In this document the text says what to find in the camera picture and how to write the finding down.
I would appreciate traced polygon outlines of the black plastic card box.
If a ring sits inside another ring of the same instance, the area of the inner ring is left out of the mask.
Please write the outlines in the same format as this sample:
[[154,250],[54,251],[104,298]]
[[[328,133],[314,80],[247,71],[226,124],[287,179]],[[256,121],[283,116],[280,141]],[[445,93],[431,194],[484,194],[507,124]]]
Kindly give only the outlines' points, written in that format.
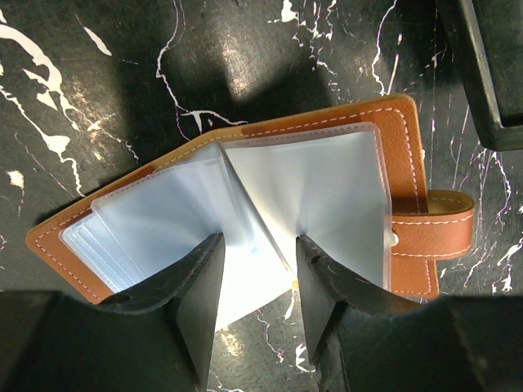
[[522,148],[522,2],[436,3],[481,145]]

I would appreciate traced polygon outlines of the brown leather card holder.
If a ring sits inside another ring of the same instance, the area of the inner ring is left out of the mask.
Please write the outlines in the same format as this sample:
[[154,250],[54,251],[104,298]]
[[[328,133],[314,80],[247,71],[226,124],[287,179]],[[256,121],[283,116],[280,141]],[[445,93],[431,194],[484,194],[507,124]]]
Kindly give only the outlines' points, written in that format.
[[94,304],[226,242],[216,329],[286,292],[296,239],[400,296],[439,294],[436,263],[466,255],[475,204],[429,189],[406,95],[209,131],[31,229],[26,243]]

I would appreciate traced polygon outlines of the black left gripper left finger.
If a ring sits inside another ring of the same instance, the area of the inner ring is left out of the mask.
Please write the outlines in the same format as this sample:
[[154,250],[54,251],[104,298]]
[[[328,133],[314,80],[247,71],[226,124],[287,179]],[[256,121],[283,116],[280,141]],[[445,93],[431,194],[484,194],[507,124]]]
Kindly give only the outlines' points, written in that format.
[[144,281],[107,297],[118,391],[204,391],[225,264],[222,233]]

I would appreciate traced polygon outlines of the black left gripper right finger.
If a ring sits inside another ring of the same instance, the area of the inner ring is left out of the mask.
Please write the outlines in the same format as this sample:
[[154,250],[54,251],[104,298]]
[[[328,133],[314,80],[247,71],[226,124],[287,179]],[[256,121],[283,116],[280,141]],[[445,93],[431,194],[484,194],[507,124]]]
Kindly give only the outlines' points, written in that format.
[[387,315],[419,306],[348,269],[305,234],[296,238],[296,260],[306,347],[314,365],[320,361],[327,335],[345,309]]

